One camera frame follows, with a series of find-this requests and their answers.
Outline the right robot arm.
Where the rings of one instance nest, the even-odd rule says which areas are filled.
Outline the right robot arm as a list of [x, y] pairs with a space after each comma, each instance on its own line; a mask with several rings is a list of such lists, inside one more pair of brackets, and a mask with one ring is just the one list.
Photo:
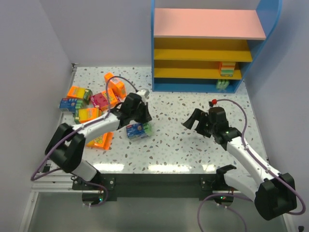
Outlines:
[[265, 220], [271, 220], [297, 207], [295, 181], [289, 173], [281, 174], [271, 167], [255, 151], [249, 152], [250, 145], [242, 138], [241, 132], [229, 126], [225, 110], [213, 107], [204, 112], [195, 109], [183, 125], [191, 129], [197, 121], [195, 131], [215, 142], [237, 159], [245, 168], [242, 173], [234, 165], [216, 170], [213, 189], [233, 187], [254, 202], [258, 213]]

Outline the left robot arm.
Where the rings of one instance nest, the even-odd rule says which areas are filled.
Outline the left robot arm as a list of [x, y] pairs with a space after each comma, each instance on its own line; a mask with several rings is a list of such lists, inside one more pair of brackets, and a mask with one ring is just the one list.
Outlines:
[[72, 173], [87, 182], [99, 183], [100, 181], [95, 179], [99, 176], [99, 171], [82, 159], [85, 145], [105, 133], [129, 125], [131, 121], [138, 123], [151, 121], [148, 95], [147, 89], [131, 92], [119, 108], [114, 107], [96, 119], [74, 126], [62, 123], [45, 150], [46, 156], [64, 172]]

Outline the blue sponge pack front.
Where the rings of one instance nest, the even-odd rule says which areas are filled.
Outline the blue sponge pack front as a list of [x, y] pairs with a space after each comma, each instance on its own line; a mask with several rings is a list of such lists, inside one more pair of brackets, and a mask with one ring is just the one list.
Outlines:
[[152, 125], [150, 123], [135, 123], [126, 126], [127, 138], [132, 141], [148, 138], [152, 135], [152, 132]]

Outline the orange Scrub Daddy box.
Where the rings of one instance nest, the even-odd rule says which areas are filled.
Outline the orange Scrub Daddy box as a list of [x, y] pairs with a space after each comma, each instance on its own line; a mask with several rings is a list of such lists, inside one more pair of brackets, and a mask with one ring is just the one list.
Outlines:
[[112, 138], [113, 138], [113, 132], [105, 133], [99, 136], [98, 138], [87, 143], [86, 147], [109, 150], [111, 143], [112, 143]]

